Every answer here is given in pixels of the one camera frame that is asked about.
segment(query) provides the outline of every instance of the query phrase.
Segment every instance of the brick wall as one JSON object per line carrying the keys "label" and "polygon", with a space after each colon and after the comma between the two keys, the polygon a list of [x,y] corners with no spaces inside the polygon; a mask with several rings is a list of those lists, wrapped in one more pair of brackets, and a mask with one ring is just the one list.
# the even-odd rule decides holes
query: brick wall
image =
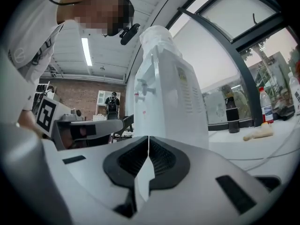
{"label": "brick wall", "polygon": [[[40,79],[40,83],[48,83],[48,81],[49,79]],[[120,118],[125,115],[126,86],[124,85],[61,79],[52,79],[50,83],[57,87],[56,94],[60,97],[60,102],[71,109],[79,109],[87,121],[92,121],[96,113],[99,90],[120,92]],[[98,113],[104,114],[105,107],[100,106]]]}

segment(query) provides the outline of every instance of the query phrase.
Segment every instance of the person with backpack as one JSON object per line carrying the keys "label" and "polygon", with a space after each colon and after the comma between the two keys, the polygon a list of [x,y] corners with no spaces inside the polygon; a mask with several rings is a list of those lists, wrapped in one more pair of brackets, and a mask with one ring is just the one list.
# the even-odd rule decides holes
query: person with backpack
{"label": "person with backpack", "polygon": [[111,97],[108,97],[105,101],[106,114],[116,112],[118,114],[120,106],[120,100],[117,98],[117,93],[113,92]]}

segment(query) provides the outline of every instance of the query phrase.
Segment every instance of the vent grille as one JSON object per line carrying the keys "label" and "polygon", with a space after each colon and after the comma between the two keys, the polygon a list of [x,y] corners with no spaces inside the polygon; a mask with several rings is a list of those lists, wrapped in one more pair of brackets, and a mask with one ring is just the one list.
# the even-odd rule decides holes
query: vent grille
{"label": "vent grille", "polygon": [[198,113],[201,113],[202,109],[201,109],[201,102],[200,102],[198,89],[193,87],[192,90],[193,90],[193,96],[194,96],[195,103],[196,103],[196,111]]}
{"label": "vent grille", "polygon": [[148,139],[122,154],[118,158],[119,166],[134,177],[137,176],[148,156]]}
{"label": "vent grille", "polygon": [[153,140],[150,140],[149,157],[153,163],[155,176],[165,173],[176,163],[175,155]]}
{"label": "vent grille", "polygon": [[190,92],[188,90],[188,85],[181,81],[181,90],[183,95],[183,101],[187,113],[193,113],[193,105]]}

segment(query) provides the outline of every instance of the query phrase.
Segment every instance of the ceiling light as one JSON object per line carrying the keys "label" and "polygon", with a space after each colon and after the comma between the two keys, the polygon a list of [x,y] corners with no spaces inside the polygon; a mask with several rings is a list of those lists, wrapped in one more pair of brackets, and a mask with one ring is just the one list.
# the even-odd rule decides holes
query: ceiling light
{"label": "ceiling light", "polygon": [[237,88],[237,87],[239,87],[240,85],[237,85],[237,86],[235,86],[235,87],[233,87],[233,88],[231,88],[231,89],[234,89],[234,88]]}
{"label": "ceiling light", "polygon": [[85,61],[88,66],[92,66],[92,60],[90,59],[89,41],[87,38],[81,38]]}

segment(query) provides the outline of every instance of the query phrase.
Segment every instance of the hand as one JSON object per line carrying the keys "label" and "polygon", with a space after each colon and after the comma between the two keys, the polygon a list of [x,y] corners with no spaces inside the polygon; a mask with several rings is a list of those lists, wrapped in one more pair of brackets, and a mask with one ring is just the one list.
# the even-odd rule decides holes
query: hand
{"label": "hand", "polygon": [[[81,127],[79,131],[80,131],[81,136],[86,136],[85,128]],[[62,130],[60,132],[60,137],[61,137],[62,144],[64,145],[64,147],[66,149],[70,149],[71,146],[74,144],[74,140],[72,138],[70,128]],[[80,147],[83,147],[83,143],[84,143],[84,141],[77,141],[76,145],[77,145],[77,147],[80,148]]]}
{"label": "hand", "polygon": [[18,123],[20,127],[29,129],[36,133],[39,138],[43,137],[43,132],[41,132],[36,127],[36,119],[32,113],[32,111],[23,110],[19,116]]}

